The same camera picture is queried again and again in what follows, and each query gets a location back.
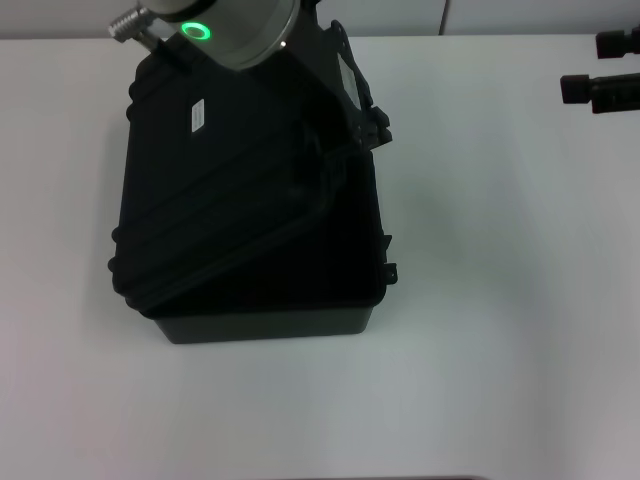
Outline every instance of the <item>white surface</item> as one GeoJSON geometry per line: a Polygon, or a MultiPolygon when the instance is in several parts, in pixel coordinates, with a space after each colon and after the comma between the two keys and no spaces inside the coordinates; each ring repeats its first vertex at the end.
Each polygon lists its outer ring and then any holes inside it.
{"type": "Polygon", "coordinates": [[[636,478],[640,112],[590,37],[360,39],[400,282],[360,336],[177,347],[112,292],[135,45],[0,42],[0,478],[636,478]]]}
{"type": "Polygon", "coordinates": [[[322,0],[320,25],[332,20],[351,36],[437,35],[444,0],[322,0]]]}
{"type": "MultiPolygon", "coordinates": [[[[134,0],[20,0],[0,12],[0,38],[106,37],[134,0]]],[[[323,23],[339,19],[350,35],[436,35],[444,0],[323,0],[323,23]]],[[[164,25],[158,32],[171,30],[164,25]]]]}
{"type": "Polygon", "coordinates": [[[638,0],[451,0],[446,34],[598,33],[638,24],[638,0]]]}

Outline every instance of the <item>metal cylinder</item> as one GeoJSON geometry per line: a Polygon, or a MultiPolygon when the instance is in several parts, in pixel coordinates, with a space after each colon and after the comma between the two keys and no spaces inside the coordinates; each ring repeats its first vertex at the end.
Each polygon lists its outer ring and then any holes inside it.
{"type": "Polygon", "coordinates": [[[143,0],[221,65],[256,66],[286,46],[300,0],[143,0]]]}

